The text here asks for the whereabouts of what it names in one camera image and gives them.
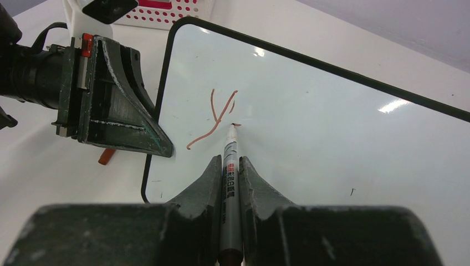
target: red clip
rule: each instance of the red clip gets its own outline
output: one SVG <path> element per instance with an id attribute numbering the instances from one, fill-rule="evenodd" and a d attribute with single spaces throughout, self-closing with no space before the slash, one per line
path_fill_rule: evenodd
<path id="1" fill-rule="evenodd" d="M 81 56 L 91 57 L 91 43 L 93 35 L 84 33 L 81 41 Z"/>

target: red object in basket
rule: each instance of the red object in basket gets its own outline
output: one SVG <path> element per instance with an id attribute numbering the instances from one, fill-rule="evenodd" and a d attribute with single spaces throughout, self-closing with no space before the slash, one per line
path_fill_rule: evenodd
<path id="1" fill-rule="evenodd" d="M 152 8 L 161 8 L 161 9 L 171 9 L 171 2 L 159 2 L 159 1 L 150 1 L 150 0 L 139 0 L 139 5 L 141 7 L 152 7 Z"/>

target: brown ink mark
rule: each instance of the brown ink mark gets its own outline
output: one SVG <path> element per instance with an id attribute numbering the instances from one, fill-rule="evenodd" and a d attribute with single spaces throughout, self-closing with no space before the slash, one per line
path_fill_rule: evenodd
<path id="1" fill-rule="evenodd" d="M 211 92 L 211 108 L 212 108 L 212 115 L 214 116 L 214 119 L 216 121 L 216 124 L 214 125 L 214 127 L 206 134 L 198 137 L 197 139 L 191 141 L 187 146 L 186 148 L 188 150 L 190 150 L 191 148 L 191 145 L 193 145 L 194 143 L 198 142 L 199 140 L 202 140 L 206 137 L 209 137 L 212 133 L 214 133 L 214 131 L 216 130 L 217 126 L 220 124 L 220 122 L 222 121 L 222 117 L 223 115 L 225 114 L 225 112 L 227 111 L 227 108 L 228 108 L 228 105 L 230 104 L 230 102 L 232 101 L 233 97 L 235 96 L 235 94 L 238 92 L 238 90 L 234 91 L 232 93 L 232 95 L 230 96 L 230 98 L 228 99 L 227 103 L 225 104 L 225 107 L 223 108 L 219 118 L 217 119 L 216 118 L 216 109 L 214 108 L 214 100 L 213 100 L 213 97 L 214 97 L 214 91 L 215 89 L 212 89 L 212 92 Z"/>
<path id="2" fill-rule="evenodd" d="M 232 113 L 234 107 L 235 107 L 235 101 L 233 101 L 232 108 L 230 109 L 230 112 L 228 112 L 229 114 Z"/>

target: black cable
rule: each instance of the black cable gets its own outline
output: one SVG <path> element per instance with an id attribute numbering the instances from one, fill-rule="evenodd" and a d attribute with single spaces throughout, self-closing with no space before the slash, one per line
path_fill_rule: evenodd
<path id="1" fill-rule="evenodd" d="M 27 50 L 27 53 L 29 54 L 39 54 L 44 47 L 45 43 L 45 38 L 47 37 L 47 33 L 49 32 L 50 29 L 55 29 L 55 28 L 63 28 L 67 29 L 67 24 L 64 22 L 54 22 L 51 25 L 49 25 L 46 29 L 44 29 L 39 35 L 36 41 L 34 41 L 34 44 Z"/>

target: white perforated basket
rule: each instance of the white perforated basket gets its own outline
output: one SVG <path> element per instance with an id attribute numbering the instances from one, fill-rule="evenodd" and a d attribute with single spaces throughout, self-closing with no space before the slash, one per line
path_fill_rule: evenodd
<path id="1" fill-rule="evenodd" d="M 170 29 L 180 18 L 193 16 L 209 20 L 214 0 L 139 0 L 139 6 L 116 21 L 116 24 Z"/>

